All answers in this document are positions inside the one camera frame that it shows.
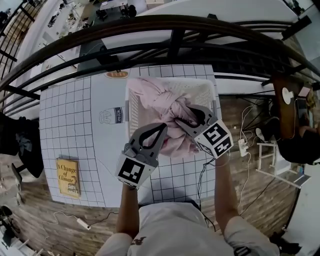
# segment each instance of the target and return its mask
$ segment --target metal railing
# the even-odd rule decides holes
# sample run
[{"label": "metal railing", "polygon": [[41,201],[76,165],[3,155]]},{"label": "metal railing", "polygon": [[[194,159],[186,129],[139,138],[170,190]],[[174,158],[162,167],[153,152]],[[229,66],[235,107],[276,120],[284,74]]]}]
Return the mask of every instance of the metal railing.
[{"label": "metal railing", "polygon": [[[249,27],[263,24],[268,24],[267,21],[255,21],[254,24],[249,23]],[[269,21],[269,25],[287,27],[290,23],[281,24],[280,21]],[[9,91],[0,103],[3,103],[12,94],[18,94],[14,100],[7,102],[2,108],[4,114],[8,116],[13,115],[21,110],[31,108],[39,104],[40,95],[36,94],[38,91],[46,90],[49,86],[63,82],[68,79],[77,78],[79,76],[89,75],[95,72],[103,72],[105,70],[121,70],[128,69],[134,66],[148,66],[148,65],[165,65],[165,64],[206,64],[211,65],[214,62],[229,64],[237,64],[237,60],[224,59],[216,57],[207,53],[218,53],[221,50],[230,51],[233,53],[241,53],[248,56],[259,56],[264,60],[272,61],[275,64],[281,64],[286,67],[282,72],[284,74],[293,74],[295,72],[302,72],[302,69],[309,69],[316,75],[320,76],[320,71],[309,61],[307,61],[302,55],[295,52],[293,49],[287,47],[283,42],[268,37],[256,30],[247,27],[246,22],[242,23],[229,23],[226,21],[195,17],[195,16],[183,16],[183,15],[149,15],[139,16],[134,18],[119,19],[107,24],[95,25],[72,34],[69,34],[57,41],[52,42],[46,47],[32,54],[25,59],[19,65],[17,65],[9,74],[7,74],[0,81],[0,91]],[[171,37],[163,42],[150,42],[142,44],[132,44],[127,46],[120,46],[110,48],[104,51],[94,52],[80,56],[78,58],[66,61],[62,64],[54,66],[20,84],[17,87],[10,85],[15,79],[23,75],[28,70],[32,69],[36,65],[43,63],[45,60],[62,53],[66,50],[80,46],[85,43],[89,43],[94,40],[114,37],[122,34],[145,32],[145,31],[160,31],[171,30]],[[230,45],[218,45],[213,43],[207,43],[206,41],[212,37],[212,35],[221,35],[235,37],[245,41],[252,42],[264,51],[270,51],[274,54],[285,56],[300,64],[299,68],[292,67],[287,62],[282,62],[280,59],[274,59],[269,55],[257,53],[252,50],[244,50]],[[180,53],[180,49],[189,49]],[[110,55],[117,55],[121,53],[136,52],[130,57],[122,60],[113,60],[107,64],[99,66],[89,67],[84,70],[79,70],[62,77],[58,77],[49,82],[46,82],[40,86],[37,86],[31,90],[24,90],[25,87],[44,78],[57,71],[73,66],[75,64],[83,63],[89,60],[97,58],[108,58]],[[255,63],[248,63],[254,68],[260,68]],[[312,76],[305,74],[309,78],[318,81]],[[7,107],[13,105],[9,110],[5,110]]]},{"label": "metal railing", "polygon": [[17,62],[16,55],[20,44],[35,17],[41,9],[43,2],[33,4],[23,0],[12,15],[7,19],[0,31],[0,64],[1,79],[8,74],[14,62]]}]

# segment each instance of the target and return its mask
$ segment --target pink cloth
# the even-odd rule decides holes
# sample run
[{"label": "pink cloth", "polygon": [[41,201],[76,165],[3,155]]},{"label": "pink cloth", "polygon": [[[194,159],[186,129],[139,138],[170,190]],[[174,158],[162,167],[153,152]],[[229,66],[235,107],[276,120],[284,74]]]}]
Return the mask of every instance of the pink cloth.
[{"label": "pink cloth", "polygon": [[127,80],[129,89],[140,97],[145,109],[154,109],[158,117],[153,123],[166,123],[167,137],[164,141],[161,154],[176,158],[189,157],[198,152],[190,137],[180,128],[174,118],[182,118],[191,124],[197,123],[194,113],[187,107],[190,104],[189,94],[173,93],[157,78],[131,78]]}]

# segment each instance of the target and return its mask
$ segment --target yellow book cover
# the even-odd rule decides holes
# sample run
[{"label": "yellow book cover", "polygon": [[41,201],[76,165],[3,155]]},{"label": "yellow book cover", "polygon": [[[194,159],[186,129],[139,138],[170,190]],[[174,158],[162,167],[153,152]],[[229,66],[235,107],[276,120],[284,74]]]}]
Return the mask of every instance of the yellow book cover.
[{"label": "yellow book cover", "polygon": [[58,173],[60,193],[79,198],[78,162],[57,158],[56,170]]}]

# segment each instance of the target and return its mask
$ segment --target white desk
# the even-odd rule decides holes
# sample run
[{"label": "white desk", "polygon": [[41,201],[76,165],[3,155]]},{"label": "white desk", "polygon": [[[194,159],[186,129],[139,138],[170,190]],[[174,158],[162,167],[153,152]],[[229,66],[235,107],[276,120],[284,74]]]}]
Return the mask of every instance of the white desk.
[{"label": "white desk", "polygon": [[105,1],[100,6],[100,11],[107,10],[111,8],[126,6],[128,4],[128,0],[112,0],[112,1]]},{"label": "white desk", "polygon": [[[129,77],[186,77],[211,80],[216,94],[212,108],[221,116],[214,71],[210,65],[165,65],[126,70]],[[127,79],[104,73],[69,82],[41,92],[40,140],[43,165],[52,199],[57,202],[99,207],[119,207],[122,183],[114,177],[121,150],[129,138],[122,122],[103,122],[104,112],[124,109]],[[56,158],[79,162],[80,200],[60,193]],[[189,158],[159,155],[159,167],[138,190],[142,204],[196,200],[203,164],[210,156],[199,152]],[[202,176],[201,198],[215,193],[215,167]]]}]

